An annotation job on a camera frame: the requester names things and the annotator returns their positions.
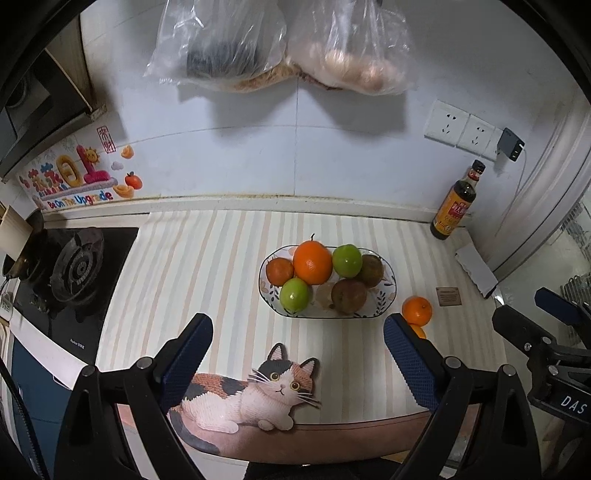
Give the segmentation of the orange with navel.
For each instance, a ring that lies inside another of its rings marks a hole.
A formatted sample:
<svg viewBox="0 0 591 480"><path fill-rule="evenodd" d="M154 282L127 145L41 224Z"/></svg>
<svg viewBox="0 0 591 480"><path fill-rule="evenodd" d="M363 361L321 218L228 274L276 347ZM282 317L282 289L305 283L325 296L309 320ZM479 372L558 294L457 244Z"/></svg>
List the orange with navel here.
<svg viewBox="0 0 591 480"><path fill-rule="evenodd" d="M409 324L424 327L432 319L433 307L426 298L412 296L404 301L402 315Z"/></svg>

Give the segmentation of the green apple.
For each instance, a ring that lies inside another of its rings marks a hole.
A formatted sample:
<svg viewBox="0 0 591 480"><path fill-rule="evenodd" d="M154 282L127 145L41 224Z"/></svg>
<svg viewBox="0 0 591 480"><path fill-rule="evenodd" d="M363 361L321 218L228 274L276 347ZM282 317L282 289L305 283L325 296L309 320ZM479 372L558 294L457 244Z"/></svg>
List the green apple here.
<svg viewBox="0 0 591 480"><path fill-rule="evenodd" d="M356 277L363 267L363 255L353 244L341 245L332 252L332 267L341 277Z"/></svg>
<svg viewBox="0 0 591 480"><path fill-rule="evenodd" d="M291 278L280 289L280 305L290 314L304 311L311 302L312 290L301 278Z"/></svg>

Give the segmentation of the calico cat decoration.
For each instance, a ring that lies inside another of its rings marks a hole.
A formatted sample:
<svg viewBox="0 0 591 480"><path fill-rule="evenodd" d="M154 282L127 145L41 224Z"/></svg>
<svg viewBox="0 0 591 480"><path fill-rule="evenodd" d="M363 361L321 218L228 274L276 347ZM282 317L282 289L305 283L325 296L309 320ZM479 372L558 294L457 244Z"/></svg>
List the calico cat decoration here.
<svg viewBox="0 0 591 480"><path fill-rule="evenodd" d="M294 428L291 410L303 404L321 406L314 393L319 365L314 357L301 363L290 360L287 347L277 343L245 380L195 374L180 403L169 410L168 419L185 444L217 456L221 448L199 438L194 429L219 434L223 440L235 436L242 426L263 432L290 431Z"/></svg>

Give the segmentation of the brown label patch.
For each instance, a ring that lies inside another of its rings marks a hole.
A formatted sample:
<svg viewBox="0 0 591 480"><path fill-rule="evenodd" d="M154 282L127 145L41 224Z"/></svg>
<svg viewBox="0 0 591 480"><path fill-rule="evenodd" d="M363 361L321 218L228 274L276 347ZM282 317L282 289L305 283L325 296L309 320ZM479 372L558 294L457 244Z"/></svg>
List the brown label patch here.
<svg viewBox="0 0 591 480"><path fill-rule="evenodd" d="M437 287L436 294L441 307L460 306L462 304L458 287Z"/></svg>

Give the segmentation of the floral oval ceramic plate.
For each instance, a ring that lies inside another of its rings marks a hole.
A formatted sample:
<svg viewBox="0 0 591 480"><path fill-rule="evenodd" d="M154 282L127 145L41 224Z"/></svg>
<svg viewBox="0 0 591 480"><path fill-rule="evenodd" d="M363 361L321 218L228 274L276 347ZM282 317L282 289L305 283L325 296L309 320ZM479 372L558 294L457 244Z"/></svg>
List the floral oval ceramic plate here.
<svg viewBox="0 0 591 480"><path fill-rule="evenodd" d="M303 319L373 319L383 315L397 297L397 279L393 267L377 252L360 247L359 250L362 255L375 256L381 261L383 277L376 286L368 288L366 302L358 311L345 314L335 309L332 303L332 287L336 282L342 280L342 277L337 272L332 271L332 276L329 277L325 284L311 286L311 300L308 302L307 308L298 313L290 313L280 304L280 287L274 286L267 279L266 265L276 258L293 260L296 249L297 245L294 244L281 246L271 252L270 255L267 255L259 267L259 295L264 303L276 314Z"/></svg>

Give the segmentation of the striped table mat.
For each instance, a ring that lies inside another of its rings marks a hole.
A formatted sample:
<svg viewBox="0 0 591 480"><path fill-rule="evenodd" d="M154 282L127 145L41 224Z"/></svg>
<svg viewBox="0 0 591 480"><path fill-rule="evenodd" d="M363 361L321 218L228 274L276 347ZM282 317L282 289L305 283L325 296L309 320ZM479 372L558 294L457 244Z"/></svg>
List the striped table mat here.
<svg viewBox="0 0 591 480"><path fill-rule="evenodd" d="M243 425L235 434L202 430L174 408L177 430L194 448L213 445L225 457L270 463L356 460L409 449L429 415L385 345L383 319L285 318L263 301L263 260L308 238L368 248L386 259L397 282L386 299L389 312L411 296L436 302L439 289L457 288L460 304L435 307L428 339L472 368L496 370L505 362L491 321L495 304L482 297L455 257L471 241L463 229L439 241L427 225L404 221L197 211L155 213L140 227L108 308L97 366L124 369L154 355L202 312L214 334L202 372L243 380L280 343L291 360L320 362L320 406L295 407L294 428L287 432Z"/></svg>

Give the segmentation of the brown-green apple front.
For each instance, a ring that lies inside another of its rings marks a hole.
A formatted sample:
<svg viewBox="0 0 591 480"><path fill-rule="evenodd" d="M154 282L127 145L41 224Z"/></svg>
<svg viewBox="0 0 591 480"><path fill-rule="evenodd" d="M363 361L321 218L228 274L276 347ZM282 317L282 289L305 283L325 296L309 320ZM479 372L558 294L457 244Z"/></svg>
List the brown-green apple front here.
<svg viewBox="0 0 591 480"><path fill-rule="evenodd" d="M342 279L332 287L331 298L336 311L351 315L358 312L365 305L368 290L360 280Z"/></svg>

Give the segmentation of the brown-green apple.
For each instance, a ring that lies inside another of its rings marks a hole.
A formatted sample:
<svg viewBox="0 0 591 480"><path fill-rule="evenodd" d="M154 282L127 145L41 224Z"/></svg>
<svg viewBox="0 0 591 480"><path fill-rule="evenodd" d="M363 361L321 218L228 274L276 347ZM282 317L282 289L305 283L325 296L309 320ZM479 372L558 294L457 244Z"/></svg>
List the brown-green apple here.
<svg viewBox="0 0 591 480"><path fill-rule="evenodd" d="M360 280L342 279L332 287L331 298L336 311L351 315L358 312L365 305L368 290Z"/></svg>
<svg viewBox="0 0 591 480"><path fill-rule="evenodd" d="M365 254L362 256L362 269L358 274L358 279L367 288L376 287L383 279L384 265L380 257L376 255Z"/></svg>

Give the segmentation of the brown-green apple back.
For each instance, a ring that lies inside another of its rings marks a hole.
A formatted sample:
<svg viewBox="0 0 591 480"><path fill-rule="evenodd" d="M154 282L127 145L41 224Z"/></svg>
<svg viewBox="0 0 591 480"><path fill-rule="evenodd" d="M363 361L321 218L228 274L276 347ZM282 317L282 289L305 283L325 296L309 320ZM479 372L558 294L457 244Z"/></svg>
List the brown-green apple back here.
<svg viewBox="0 0 591 480"><path fill-rule="evenodd" d="M384 265L380 257L376 255L365 254L362 256L362 269L358 274L358 279L367 288L376 287L383 279Z"/></svg>

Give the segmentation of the white folded paper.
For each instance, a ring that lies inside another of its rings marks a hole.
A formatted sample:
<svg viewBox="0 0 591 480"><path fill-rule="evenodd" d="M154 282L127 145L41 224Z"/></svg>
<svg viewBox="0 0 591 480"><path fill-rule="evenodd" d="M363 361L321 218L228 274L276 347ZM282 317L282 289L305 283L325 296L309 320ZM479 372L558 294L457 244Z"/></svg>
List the white folded paper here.
<svg viewBox="0 0 591 480"><path fill-rule="evenodd" d="M458 249L455 258L482 296L485 299L490 298L498 285L498 280L475 246L468 244Z"/></svg>

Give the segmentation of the blue cabinet door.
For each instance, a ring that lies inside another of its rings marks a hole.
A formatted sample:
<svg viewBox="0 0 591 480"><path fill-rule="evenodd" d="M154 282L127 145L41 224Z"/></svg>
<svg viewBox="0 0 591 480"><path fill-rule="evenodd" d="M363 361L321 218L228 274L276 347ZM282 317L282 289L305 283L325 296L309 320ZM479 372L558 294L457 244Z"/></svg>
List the blue cabinet door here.
<svg viewBox="0 0 591 480"><path fill-rule="evenodd" d="M10 373L31 418L49 477L53 479L58 437L70 390L56 382L17 339L13 341Z"/></svg>

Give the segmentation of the black gas stove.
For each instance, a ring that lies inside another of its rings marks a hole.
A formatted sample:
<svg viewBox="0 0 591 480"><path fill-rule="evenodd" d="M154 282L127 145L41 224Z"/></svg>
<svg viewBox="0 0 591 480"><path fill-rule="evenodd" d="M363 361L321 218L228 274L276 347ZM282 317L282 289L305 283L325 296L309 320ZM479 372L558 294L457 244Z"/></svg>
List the black gas stove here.
<svg viewBox="0 0 591 480"><path fill-rule="evenodd" d="M42 230L33 249L38 263L17 289L16 310L55 344L93 364L137 234L136 227Z"/></svg>

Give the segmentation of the small brown-orange fruit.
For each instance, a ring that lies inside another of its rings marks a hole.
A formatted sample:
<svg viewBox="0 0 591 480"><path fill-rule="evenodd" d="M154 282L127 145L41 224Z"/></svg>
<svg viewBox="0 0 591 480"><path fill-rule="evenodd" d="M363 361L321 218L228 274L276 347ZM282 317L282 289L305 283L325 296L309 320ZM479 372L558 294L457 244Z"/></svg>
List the small brown-orange fruit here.
<svg viewBox="0 0 591 480"><path fill-rule="evenodd" d="M266 278L270 284L281 287L294 277L294 266L287 258L273 258L266 264Z"/></svg>

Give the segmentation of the orange with stem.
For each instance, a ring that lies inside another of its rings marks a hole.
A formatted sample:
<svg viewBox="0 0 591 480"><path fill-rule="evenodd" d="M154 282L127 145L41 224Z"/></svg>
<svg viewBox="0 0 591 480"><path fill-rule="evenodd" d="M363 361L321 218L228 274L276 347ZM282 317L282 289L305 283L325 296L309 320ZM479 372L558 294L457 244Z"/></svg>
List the orange with stem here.
<svg viewBox="0 0 591 480"><path fill-rule="evenodd" d="M294 273L308 285L321 285L332 275L332 253L321 242L311 237L294 251Z"/></svg>

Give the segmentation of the soy sauce bottle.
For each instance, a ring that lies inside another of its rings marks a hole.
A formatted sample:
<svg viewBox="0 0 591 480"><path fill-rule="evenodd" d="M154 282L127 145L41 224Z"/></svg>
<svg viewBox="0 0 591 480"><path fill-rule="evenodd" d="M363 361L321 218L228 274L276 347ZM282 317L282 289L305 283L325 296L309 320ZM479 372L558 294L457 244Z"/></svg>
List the soy sauce bottle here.
<svg viewBox="0 0 591 480"><path fill-rule="evenodd" d="M477 197L476 187L485 169L482 161L475 160L466 176L454 183L431 222L430 230L435 238L448 239L460 225Z"/></svg>

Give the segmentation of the black charger plug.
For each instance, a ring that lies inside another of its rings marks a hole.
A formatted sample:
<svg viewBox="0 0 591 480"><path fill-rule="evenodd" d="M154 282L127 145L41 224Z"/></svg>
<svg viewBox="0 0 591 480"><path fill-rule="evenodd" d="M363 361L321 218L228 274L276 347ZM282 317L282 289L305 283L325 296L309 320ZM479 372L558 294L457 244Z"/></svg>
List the black charger plug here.
<svg viewBox="0 0 591 480"><path fill-rule="evenodd" d="M497 143L497 152L516 162L525 149L525 142L511 129L504 128Z"/></svg>

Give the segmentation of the black range hood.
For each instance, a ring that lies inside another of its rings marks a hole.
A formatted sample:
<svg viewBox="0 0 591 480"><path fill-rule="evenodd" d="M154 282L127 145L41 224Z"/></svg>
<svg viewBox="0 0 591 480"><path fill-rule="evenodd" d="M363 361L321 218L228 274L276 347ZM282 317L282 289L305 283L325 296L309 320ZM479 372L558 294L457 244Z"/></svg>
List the black range hood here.
<svg viewBox="0 0 591 480"><path fill-rule="evenodd" d="M1 111L1 177L103 113L76 16L37 56Z"/></svg>

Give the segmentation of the plastic bag dark contents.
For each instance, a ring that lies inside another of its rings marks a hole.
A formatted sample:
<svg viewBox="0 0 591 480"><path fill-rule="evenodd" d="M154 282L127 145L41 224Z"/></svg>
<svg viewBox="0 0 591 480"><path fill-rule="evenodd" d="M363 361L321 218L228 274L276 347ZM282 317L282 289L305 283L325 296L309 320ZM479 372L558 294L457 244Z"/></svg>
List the plastic bag dark contents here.
<svg viewBox="0 0 591 480"><path fill-rule="evenodd" d="M276 1L168 1L144 75L226 92L259 90L290 73Z"/></svg>

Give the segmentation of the plastic bag with eggs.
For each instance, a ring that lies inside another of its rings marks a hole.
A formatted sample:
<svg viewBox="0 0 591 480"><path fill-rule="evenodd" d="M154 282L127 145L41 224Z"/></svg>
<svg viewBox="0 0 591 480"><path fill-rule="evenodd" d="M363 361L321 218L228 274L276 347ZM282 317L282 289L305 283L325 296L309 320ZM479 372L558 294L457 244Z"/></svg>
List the plastic bag with eggs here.
<svg viewBox="0 0 591 480"><path fill-rule="evenodd" d="M287 23L287 60L332 89L400 95L418 70L406 16L381 1L304 1Z"/></svg>

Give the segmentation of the colourful wall sticker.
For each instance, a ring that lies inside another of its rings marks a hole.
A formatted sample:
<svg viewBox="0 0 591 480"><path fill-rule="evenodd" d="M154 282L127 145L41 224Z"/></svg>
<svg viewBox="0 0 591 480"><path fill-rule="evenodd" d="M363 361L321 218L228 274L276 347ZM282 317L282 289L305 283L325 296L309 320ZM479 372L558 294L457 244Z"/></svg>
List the colourful wall sticker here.
<svg viewBox="0 0 591 480"><path fill-rule="evenodd" d="M131 144L106 123L66 136L20 168L17 179L41 211L89 207L133 199L144 182Z"/></svg>

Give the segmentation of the white wall socket right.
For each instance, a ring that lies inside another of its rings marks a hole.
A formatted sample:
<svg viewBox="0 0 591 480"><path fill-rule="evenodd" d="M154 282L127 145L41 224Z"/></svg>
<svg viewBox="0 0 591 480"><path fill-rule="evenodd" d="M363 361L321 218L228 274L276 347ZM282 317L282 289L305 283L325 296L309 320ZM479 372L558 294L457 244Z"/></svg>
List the white wall socket right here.
<svg viewBox="0 0 591 480"><path fill-rule="evenodd" d="M494 161L497 158L497 144L501 135L500 128L475 115L470 115L456 147Z"/></svg>

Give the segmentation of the white wall socket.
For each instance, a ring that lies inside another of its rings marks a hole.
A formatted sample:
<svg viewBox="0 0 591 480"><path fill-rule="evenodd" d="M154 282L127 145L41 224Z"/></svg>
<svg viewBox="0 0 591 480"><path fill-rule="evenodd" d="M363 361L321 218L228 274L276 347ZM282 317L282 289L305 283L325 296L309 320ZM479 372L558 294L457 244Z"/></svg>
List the white wall socket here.
<svg viewBox="0 0 591 480"><path fill-rule="evenodd" d="M470 115L456 147L494 161L497 158L497 144L501 135L500 128L475 115Z"/></svg>
<svg viewBox="0 0 591 480"><path fill-rule="evenodd" d="M424 136L456 147L468 123L470 114L453 105L436 100L424 129Z"/></svg>

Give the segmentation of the white wall socket left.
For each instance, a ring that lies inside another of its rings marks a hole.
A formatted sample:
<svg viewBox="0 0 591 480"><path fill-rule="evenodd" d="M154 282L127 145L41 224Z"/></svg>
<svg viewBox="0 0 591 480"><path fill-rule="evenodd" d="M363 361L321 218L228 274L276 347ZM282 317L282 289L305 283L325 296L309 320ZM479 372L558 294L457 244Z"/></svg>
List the white wall socket left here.
<svg viewBox="0 0 591 480"><path fill-rule="evenodd" d="M470 114L453 105L436 100L424 129L424 136L456 147L468 123Z"/></svg>

